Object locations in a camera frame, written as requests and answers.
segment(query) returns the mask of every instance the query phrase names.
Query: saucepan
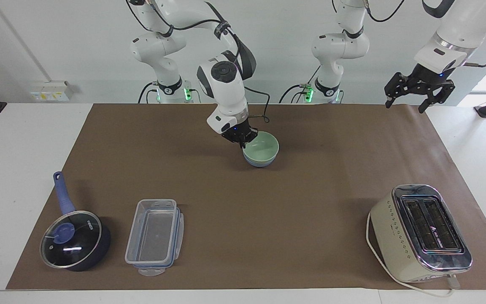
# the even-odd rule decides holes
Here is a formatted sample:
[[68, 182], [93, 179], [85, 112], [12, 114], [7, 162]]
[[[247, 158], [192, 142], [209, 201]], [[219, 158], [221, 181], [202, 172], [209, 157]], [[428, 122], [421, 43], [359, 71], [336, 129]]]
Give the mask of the saucepan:
[[40, 256], [52, 268], [85, 271], [100, 262], [110, 248], [110, 230], [92, 212], [76, 210], [63, 173], [54, 173], [54, 183], [62, 216], [44, 233]]

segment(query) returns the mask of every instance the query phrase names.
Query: plastic food container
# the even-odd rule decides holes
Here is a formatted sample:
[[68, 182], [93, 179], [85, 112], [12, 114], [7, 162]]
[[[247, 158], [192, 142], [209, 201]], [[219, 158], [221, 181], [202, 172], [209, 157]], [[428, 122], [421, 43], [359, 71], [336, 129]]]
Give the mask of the plastic food container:
[[142, 200], [136, 206], [125, 261], [138, 273], [164, 273], [179, 257], [183, 241], [183, 214], [174, 200]]

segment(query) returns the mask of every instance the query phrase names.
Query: green indicator light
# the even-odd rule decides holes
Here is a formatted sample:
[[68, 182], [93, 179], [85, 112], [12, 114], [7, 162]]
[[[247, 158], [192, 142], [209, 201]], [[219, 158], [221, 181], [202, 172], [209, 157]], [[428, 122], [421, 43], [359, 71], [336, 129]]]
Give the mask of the green indicator light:
[[305, 102], [312, 102], [312, 96], [314, 95], [314, 90], [309, 88], [307, 95], [305, 95]]
[[191, 100], [192, 99], [192, 95], [191, 95], [191, 92], [189, 92], [189, 90], [187, 90], [187, 88], [183, 88], [185, 90], [185, 98], [187, 100]]

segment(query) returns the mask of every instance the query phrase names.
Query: green bowl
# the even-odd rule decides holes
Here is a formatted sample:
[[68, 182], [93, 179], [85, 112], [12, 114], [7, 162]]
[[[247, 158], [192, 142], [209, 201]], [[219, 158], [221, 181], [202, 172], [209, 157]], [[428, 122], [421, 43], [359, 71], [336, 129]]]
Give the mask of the green bowl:
[[243, 148], [245, 160], [255, 167], [271, 164], [278, 153], [278, 140], [268, 132], [259, 131], [258, 136]]

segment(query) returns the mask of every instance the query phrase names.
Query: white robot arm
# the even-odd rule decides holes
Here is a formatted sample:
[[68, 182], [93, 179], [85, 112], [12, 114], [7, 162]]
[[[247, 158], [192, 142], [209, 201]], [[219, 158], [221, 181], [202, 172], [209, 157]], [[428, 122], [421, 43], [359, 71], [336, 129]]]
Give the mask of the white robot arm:
[[201, 27], [212, 30], [226, 46], [221, 55], [201, 64], [197, 77], [205, 94], [218, 103], [208, 118], [214, 131], [244, 147], [258, 131], [249, 126], [247, 100], [243, 80], [254, 74], [256, 60], [239, 40], [230, 24], [210, 4], [202, 0], [129, 0], [145, 16], [145, 27], [154, 30], [135, 39], [133, 54], [141, 62], [155, 69], [161, 91], [175, 92], [181, 86], [181, 77], [173, 60], [164, 56], [185, 47], [177, 31]]
[[441, 25], [416, 54], [411, 75], [396, 73], [384, 87], [387, 108], [407, 94], [427, 95], [419, 106], [420, 113], [430, 105], [444, 103], [455, 89], [447, 78], [465, 64], [486, 36], [486, 0], [442, 0], [437, 8], [424, 1], [423, 5], [428, 14], [441, 19]]
[[365, 15], [363, 0], [341, 0], [337, 19], [343, 32], [314, 39], [312, 53], [320, 61], [320, 70], [318, 77], [312, 79], [312, 88], [305, 98], [307, 102], [335, 102], [344, 73], [338, 60], [360, 58], [369, 50], [369, 38], [363, 32]]
[[162, 22], [145, 0], [128, 0], [138, 11], [141, 23], [149, 31], [131, 43], [131, 52], [136, 60], [148, 64], [157, 75], [158, 99], [164, 103], [191, 102], [189, 84], [179, 74], [177, 63], [165, 56], [182, 50], [187, 45], [183, 35], [172, 32]]

